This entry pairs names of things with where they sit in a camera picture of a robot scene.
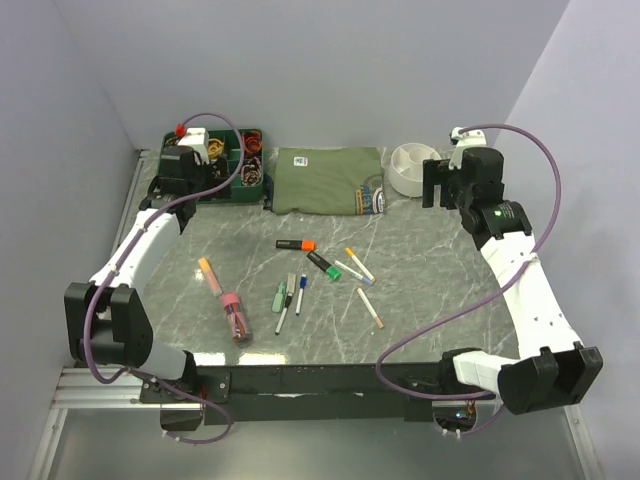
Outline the grey white eraser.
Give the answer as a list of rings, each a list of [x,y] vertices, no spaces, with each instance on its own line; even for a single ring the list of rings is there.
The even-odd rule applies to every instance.
[[[287,299],[290,299],[294,296],[296,291],[296,281],[297,281],[297,275],[295,273],[289,273],[287,275],[287,284],[286,284]]]

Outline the yellow pink highlighter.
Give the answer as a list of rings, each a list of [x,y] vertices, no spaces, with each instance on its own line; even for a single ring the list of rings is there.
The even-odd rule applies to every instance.
[[[205,280],[207,281],[211,289],[212,294],[216,297],[220,297],[223,291],[209,261],[205,257],[201,257],[198,260],[198,264]]]

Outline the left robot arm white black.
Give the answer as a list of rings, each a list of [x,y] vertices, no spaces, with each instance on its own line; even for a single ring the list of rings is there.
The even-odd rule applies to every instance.
[[[141,301],[157,264],[185,230],[206,195],[208,166],[189,146],[170,146],[142,200],[135,222],[107,264],[84,283],[71,283],[64,294],[69,348],[102,384],[114,382],[98,370],[117,367],[164,380],[176,401],[201,391],[192,353],[156,339]]]

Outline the blue cap white marker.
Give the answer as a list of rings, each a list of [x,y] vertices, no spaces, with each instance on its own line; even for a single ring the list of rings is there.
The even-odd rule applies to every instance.
[[[306,284],[307,284],[307,275],[301,274],[300,282],[299,282],[299,290],[298,290],[298,295],[296,300],[296,307],[295,307],[296,316],[300,316],[301,314],[301,308],[302,308],[302,302],[303,302],[303,296],[304,296]]]

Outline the white round divided organizer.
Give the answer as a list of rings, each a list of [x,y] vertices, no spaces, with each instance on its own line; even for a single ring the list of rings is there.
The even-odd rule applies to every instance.
[[[425,160],[440,159],[440,154],[425,144],[406,143],[398,146],[391,155],[388,169],[391,186],[403,196],[409,198],[421,197],[423,162]]]

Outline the black cap white marker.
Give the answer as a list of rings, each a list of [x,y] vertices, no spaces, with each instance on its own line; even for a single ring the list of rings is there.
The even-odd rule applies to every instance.
[[[291,301],[292,301],[292,296],[291,295],[287,295],[286,298],[285,298],[284,304],[283,304],[282,311],[280,313],[280,317],[279,317],[277,326],[275,328],[275,332],[274,332],[275,335],[280,335],[280,333],[281,333],[281,330],[282,330],[282,327],[283,327],[283,324],[284,324],[284,321],[285,321],[289,306],[291,304]]]

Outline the orange cap black highlighter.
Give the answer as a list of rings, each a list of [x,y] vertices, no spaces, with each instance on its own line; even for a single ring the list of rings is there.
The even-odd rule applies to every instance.
[[[275,247],[277,249],[313,251],[316,244],[312,240],[277,240]]]

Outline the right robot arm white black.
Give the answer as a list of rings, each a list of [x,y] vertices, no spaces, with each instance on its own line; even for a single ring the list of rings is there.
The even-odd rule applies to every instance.
[[[524,208],[504,199],[504,158],[472,147],[459,167],[446,160],[423,163],[424,207],[457,210],[463,229],[489,265],[511,316],[519,356],[509,359],[479,349],[445,353],[438,385],[450,398],[472,387],[499,396],[513,414],[579,403],[603,367],[595,347],[584,346],[564,316],[534,250]]]

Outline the green cap black highlighter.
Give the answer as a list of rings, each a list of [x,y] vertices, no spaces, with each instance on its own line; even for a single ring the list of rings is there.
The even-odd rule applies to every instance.
[[[329,261],[324,259],[321,255],[319,255],[315,250],[310,251],[307,254],[307,258],[316,265],[323,273],[325,273],[331,280],[335,281],[341,277],[340,270],[331,264]]]

